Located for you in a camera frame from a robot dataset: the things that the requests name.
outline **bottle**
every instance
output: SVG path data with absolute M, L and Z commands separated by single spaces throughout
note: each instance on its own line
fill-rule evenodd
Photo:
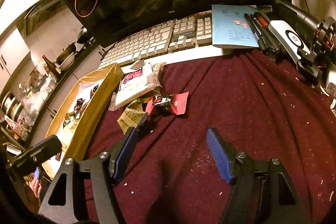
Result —
M 42 58 L 44 59 L 45 63 L 47 64 L 47 68 L 48 70 L 57 78 L 57 80 L 61 80 L 61 75 L 58 73 L 58 71 L 56 70 L 56 66 L 54 63 L 52 63 L 51 61 L 49 61 L 48 58 L 46 58 L 45 55 L 42 56 Z

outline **black countertop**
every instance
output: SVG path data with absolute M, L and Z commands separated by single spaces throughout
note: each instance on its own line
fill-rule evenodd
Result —
M 75 71 L 75 69 L 84 61 L 84 59 L 86 57 L 88 57 L 90 55 L 90 53 L 93 52 L 93 50 L 98 46 L 97 42 L 93 42 L 91 45 L 87 46 L 85 50 L 83 50 L 83 52 L 81 52 L 80 54 L 77 54 L 75 56 L 75 62 L 71 65 L 71 67 L 63 73 L 62 78 L 60 79 L 60 81 L 57 83 L 56 87 L 53 89 L 53 91 L 49 94 L 47 100 L 44 102 L 43 107 L 41 108 L 41 110 L 39 111 L 39 114 L 36 118 L 36 121 L 31 129 L 30 134 L 28 135 L 27 141 L 25 143 L 25 149 L 30 147 L 30 143 L 33 139 L 33 136 L 36 132 L 36 129 L 43 117 L 43 114 L 47 111 L 50 103 L 52 102 L 52 100 L 54 99 L 55 95 L 57 94 L 57 92 L 60 90 L 60 88 L 62 87 L 62 85 L 67 81 L 67 79 L 70 77 L 70 75 Z

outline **cabinet handle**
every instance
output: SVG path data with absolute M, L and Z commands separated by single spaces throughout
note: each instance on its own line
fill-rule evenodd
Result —
M 1 59 L 2 59 L 2 61 L 5 63 L 5 66 L 7 66 L 6 60 L 3 58 L 2 55 L 1 55 Z

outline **screw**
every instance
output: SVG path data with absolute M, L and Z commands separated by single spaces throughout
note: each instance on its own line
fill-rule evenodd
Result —
M 68 158 L 68 159 L 65 160 L 65 164 L 66 164 L 66 165 L 70 165 L 70 164 L 72 164 L 73 162 L 74 162 L 73 158 Z
M 272 159 L 272 163 L 278 165 L 278 164 L 280 164 L 280 161 L 279 161 L 279 159 L 277 159 L 277 158 L 273 158 L 273 159 Z
M 246 157 L 246 154 L 245 154 L 245 152 L 241 152 L 241 151 L 239 151 L 239 152 L 237 152 L 237 156 L 239 157 L 239 158 L 245 158 Z
M 101 159 L 105 159 L 109 156 L 109 153 L 107 153 L 106 151 L 102 152 L 99 154 L 99 158 Z

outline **blue booklet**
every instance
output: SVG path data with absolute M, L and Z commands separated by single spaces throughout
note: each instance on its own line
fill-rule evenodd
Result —
M 212 45 L 219 48 L 258 47 L 244 13 L 253 14 L 251 6 L 212 5 Z

